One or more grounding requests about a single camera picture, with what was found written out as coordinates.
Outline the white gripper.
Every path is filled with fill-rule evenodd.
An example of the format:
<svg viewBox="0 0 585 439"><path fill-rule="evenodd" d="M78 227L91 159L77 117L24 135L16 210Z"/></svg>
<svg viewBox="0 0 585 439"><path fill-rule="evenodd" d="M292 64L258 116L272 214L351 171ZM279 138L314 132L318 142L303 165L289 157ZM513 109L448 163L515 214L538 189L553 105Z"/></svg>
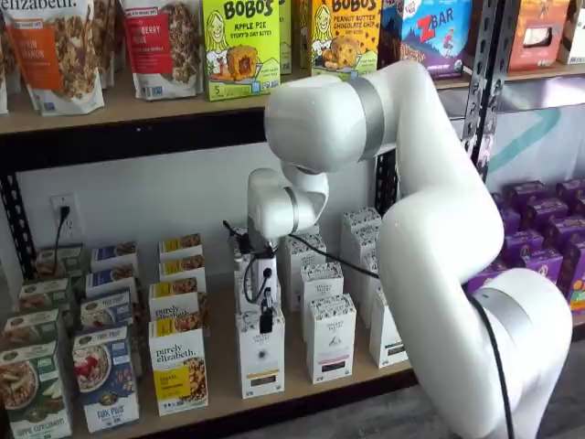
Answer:
<svg viewBox="0 0 585 439"><path fill-rule="evenodd" d="M254 255L248 274L250 301L261 304L260 333L270 334L273 326L273 303L278 301L278 275L276 258Z"/></svg>

